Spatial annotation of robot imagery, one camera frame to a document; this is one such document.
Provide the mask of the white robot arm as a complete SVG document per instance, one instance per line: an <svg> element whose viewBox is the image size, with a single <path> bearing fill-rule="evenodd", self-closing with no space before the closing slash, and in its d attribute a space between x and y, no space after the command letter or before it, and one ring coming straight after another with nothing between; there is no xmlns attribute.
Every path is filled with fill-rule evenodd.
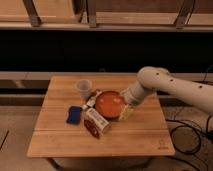
<svg viewBox="0 0 213 171"><path fill-rule="evenodd" d="M168 93L213 117L213 86L175 78L165 68L141 68L136 81L121 96L128 105L138 106L156 91Z"/></svg>

